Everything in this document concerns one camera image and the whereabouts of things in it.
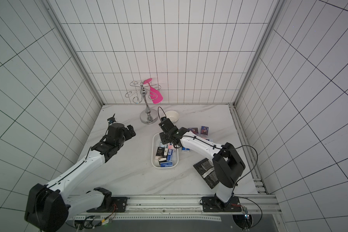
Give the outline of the blue red tissue pack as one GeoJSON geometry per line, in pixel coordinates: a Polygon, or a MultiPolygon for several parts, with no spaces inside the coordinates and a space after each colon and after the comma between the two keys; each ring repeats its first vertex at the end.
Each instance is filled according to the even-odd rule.
{"type": "Polygon", "coordinates": [[[192,127],[192,128],[188,128],[190,131],[192,131],[195,135],[199,135],[199,130],[197,127],[192,127]]]}

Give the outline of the blue orange tissue pack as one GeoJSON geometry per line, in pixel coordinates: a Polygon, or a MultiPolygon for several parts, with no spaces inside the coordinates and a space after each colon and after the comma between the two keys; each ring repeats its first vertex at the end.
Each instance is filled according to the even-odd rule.
{"type": "Polygon", "coordinates": [[[209,133],[209,127],[208,126],[201,126],[200,135],[207,137],[209,133]]]}

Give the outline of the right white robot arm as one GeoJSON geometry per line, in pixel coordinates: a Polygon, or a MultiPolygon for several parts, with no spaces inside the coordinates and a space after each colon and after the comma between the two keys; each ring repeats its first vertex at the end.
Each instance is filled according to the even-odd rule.
{"type": "Polygon", "coordinates": [[[190,149],[213,163],[219,181],[217,191],[212,198],[203,197],[202,203],[207,203],[208,209],[225,212],[232,201],[237,182],[246,168],[236,148],[230,143],[212,143],[187,128],[178,128],[166,117],[160,119],[159,127],[162,129],[159,135],[163,144],[172,143],[176,147],[190,149]]]}

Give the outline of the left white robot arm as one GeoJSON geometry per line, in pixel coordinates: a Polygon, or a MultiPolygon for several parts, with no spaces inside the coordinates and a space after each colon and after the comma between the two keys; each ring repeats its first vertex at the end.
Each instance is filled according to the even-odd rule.
{"type": "Polygon", "coordinates": [[[55,232],[66,221],[88,210],[109,212],[115,209],[112,193],[102,187],[72,197],[73,190],[94,170],[108,162],[136,135],[132,125],[112,122],[102,139],[85,157],[48,183],[36,184],[29,192],[24,220],[43,232],[55,232]]]}

